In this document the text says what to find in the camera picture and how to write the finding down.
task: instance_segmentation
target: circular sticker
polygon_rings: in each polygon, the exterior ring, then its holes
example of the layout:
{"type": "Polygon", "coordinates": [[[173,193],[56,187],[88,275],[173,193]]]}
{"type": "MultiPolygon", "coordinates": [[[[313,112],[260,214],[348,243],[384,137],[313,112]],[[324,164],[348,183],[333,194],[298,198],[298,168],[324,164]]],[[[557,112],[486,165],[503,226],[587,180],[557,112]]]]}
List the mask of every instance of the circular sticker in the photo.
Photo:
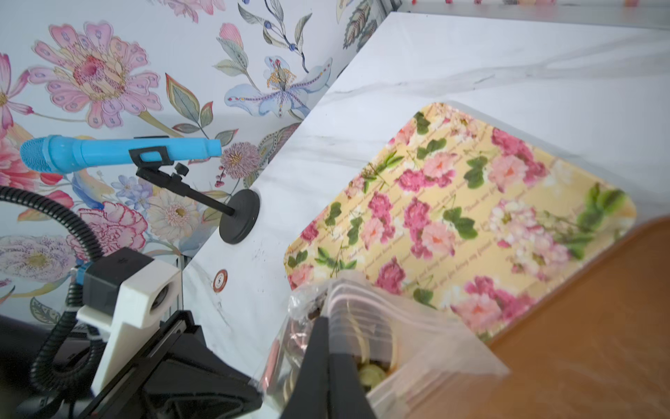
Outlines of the circular sticker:
{"type": "Polygon", "coordinates": [[[226,286],[227,282],[228,282],[228,271],[222,269],[219,272],[217,272],[216,276],[214,277],[214,282],[212,283],[212,288],[214,289],[214,292],[219,293],[223,291],[223,288],[226,286]]]}

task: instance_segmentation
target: wooden surface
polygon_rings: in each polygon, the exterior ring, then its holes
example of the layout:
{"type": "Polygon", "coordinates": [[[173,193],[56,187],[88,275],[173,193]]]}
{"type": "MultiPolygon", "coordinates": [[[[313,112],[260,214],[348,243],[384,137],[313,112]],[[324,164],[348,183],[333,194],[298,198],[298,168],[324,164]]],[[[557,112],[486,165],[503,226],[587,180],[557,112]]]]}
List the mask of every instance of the wooden surface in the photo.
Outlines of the wooden surface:
{"type": "Polygon", "coordinates": [[[620,240],[491,342],[512,371],[469,416],[670,417],[670,219],[620,240]]]}

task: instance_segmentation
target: marble surface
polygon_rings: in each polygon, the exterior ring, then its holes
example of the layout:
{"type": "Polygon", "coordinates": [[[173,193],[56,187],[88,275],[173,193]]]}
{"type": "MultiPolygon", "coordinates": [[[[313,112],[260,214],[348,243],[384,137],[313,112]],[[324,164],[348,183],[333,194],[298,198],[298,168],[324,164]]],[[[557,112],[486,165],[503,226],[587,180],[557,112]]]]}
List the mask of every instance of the marble surface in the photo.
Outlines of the marble surface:
{"type": "Polygon", "coordinates": [[[215,233],[184,271],[185,307],[221,359],[247,375],[264,365],[290,292],[286,248],[436,101],[621,187],[639,222],[670,213],[670,32],[392,13],[254,183],[251,234],[227,245],[215,233]],[[228,283],[215,294],[221,269],[228,283]]]}

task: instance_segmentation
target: stand base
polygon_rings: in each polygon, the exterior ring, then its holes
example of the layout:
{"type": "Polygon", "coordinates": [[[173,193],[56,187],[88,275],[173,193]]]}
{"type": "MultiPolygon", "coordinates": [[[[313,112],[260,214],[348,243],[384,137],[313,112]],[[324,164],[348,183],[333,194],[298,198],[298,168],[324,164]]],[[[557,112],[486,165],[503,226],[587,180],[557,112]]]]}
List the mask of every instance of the stand base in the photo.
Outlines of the stand base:
{"type": "Polygon", "coordinates": [[[244,189],[233,195],[227,205],[235,210],[235,214],[232,216],[221,214],[218,234],[226,243],[236,245],[245,239],[256,224],[261,199],[256,192],[244,189]]]}

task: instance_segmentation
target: yellow floral tray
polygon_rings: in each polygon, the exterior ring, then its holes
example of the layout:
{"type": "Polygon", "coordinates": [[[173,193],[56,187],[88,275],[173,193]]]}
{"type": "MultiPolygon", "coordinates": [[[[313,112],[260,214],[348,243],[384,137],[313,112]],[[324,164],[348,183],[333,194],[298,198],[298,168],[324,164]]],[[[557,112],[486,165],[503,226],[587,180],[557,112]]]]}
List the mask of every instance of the yellow floral tray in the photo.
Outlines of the yellow floral tray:
{"type": "Polygon", "coordinates": [[[292,288],[362,271],[487,340],[634,218],[623,191],[434,103],[305,228],[284,263],[292,288]]]}

